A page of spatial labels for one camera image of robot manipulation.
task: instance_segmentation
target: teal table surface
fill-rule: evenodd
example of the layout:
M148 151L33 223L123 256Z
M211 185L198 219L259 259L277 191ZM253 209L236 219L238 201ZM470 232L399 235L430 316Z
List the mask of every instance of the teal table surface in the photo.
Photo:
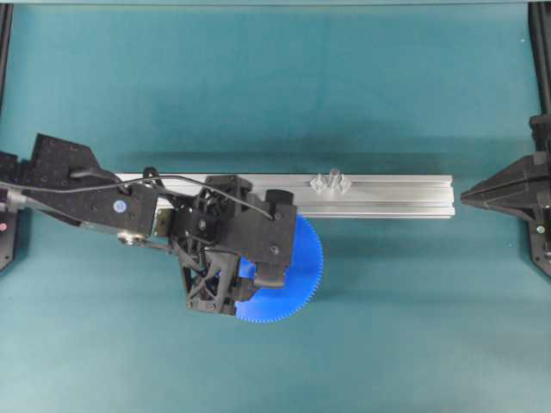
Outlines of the teal table surface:
M533 151L527 5L15 7L2 151L118 172L451 174ZM316 220L277 324L186 311L176 260L23 214L0 275L0 411L546 412L551 284L520 221Z

